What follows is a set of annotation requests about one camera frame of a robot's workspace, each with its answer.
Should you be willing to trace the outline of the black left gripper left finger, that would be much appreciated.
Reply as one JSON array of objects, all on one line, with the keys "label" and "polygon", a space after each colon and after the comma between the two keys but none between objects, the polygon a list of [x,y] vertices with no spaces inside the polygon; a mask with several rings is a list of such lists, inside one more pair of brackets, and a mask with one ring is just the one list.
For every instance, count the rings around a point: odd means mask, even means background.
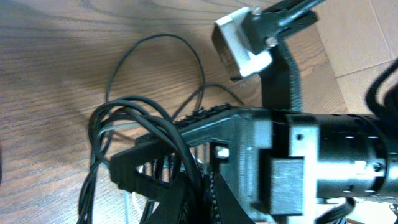
[{"label": "black left gripper left finger", "polygon": [[179,173],[165,193],[155,212],[149,217],[150,224],[188,224],[193,221],[193,190],[190,179]]}]

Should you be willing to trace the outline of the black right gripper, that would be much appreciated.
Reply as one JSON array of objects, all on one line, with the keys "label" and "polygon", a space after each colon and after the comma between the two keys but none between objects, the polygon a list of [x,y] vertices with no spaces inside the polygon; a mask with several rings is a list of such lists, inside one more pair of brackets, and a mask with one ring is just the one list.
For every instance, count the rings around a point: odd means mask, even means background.
[{"label": "black right gripper", "polygon": [[[227,204],[253,221],[323,222],[356,197],[397,195],[397,127],[370,114],[230,111],[217,127]],[[316,204],[345,204],[318,217]]]}]

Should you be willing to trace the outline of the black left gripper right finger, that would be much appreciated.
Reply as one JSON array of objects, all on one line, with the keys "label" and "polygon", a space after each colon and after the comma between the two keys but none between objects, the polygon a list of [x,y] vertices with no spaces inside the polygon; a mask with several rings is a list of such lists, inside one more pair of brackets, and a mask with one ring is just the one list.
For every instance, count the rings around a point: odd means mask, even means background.
[{"label": "black left gripper right finger", "polygon": [[212,172],[208,176],[206,192],[210,207],[210,223],[254,224],[219,173]]}]

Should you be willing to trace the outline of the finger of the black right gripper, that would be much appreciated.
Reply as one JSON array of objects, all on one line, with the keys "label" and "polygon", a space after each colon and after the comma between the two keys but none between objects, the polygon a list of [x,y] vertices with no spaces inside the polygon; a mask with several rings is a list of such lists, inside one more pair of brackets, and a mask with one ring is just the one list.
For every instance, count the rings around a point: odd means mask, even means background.
[{"label": "finger of the black right gripper", "polygon": [[217,197],[217,187],[223,187],[219,173],[205,175],[188,146],[182,145],[188,164],[178,149],[164,141],[149,140],[110,158],[109,173],[119,189],[138,193],[157,202],[204,202]]},{"label": "finger of the black right gripper", "polygon": [[246,109],[219,105],[175,123],[187,143],[240,143],[246,135]]}]

